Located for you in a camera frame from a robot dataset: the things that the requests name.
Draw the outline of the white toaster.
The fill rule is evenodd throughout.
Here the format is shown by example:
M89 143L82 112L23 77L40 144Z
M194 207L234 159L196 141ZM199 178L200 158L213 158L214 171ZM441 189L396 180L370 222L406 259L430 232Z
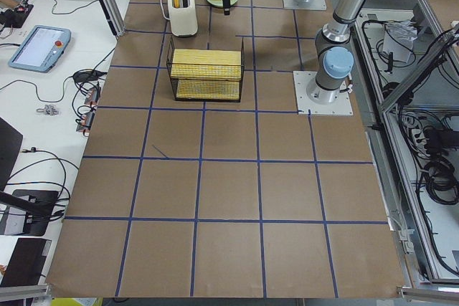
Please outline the white toaster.
M176 37L191 37L198 31L195 0L180 0L174 8L173 0L167 0L171 32Z

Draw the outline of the blue teach pendant near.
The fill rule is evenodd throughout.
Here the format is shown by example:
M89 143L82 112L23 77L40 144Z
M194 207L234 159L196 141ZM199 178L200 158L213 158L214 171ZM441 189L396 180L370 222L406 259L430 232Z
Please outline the blue teach pendant near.
M70 43L69 29L36 25L8 61L11 68L45 73L50 71Z

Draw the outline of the black monitor stand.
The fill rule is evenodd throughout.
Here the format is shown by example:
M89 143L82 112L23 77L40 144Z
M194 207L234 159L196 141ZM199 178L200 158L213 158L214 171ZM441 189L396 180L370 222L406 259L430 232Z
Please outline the black monitor stand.
M17 189L6 193L7 182L22 146L23 135L1 120L1 234L42 236L52 220L57 191Z

